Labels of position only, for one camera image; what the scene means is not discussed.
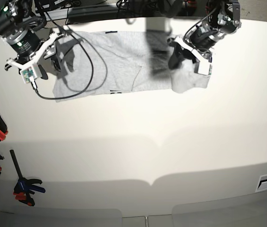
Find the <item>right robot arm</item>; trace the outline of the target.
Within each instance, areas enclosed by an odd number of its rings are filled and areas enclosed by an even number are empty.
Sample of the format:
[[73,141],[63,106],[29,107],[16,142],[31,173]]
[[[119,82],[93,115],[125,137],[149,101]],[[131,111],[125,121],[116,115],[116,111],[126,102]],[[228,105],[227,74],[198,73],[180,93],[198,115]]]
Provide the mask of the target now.
[[41,58],[57,61],[55,42],[63,34],[52,31],[46,40],[36,34],[47,24],[45,13],[38,0],[7,0],[0,8],[0,39],[17,53],[4,68],[18,68],[25,83],[48,78],[39,63]]

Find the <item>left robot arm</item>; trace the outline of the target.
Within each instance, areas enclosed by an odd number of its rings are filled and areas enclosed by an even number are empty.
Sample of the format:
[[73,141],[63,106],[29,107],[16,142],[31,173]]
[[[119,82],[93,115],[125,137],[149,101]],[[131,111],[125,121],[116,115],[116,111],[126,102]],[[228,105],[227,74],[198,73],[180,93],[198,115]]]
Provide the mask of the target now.
[[241,27],[240,3],[237,0],[208,0],[205,11],[206,16],[184,35],[167,40],[168,45],[173,47],[169,69],[177,69],[184,60],[191,60],[196,65],[195,73],[211,75],[213,46]]

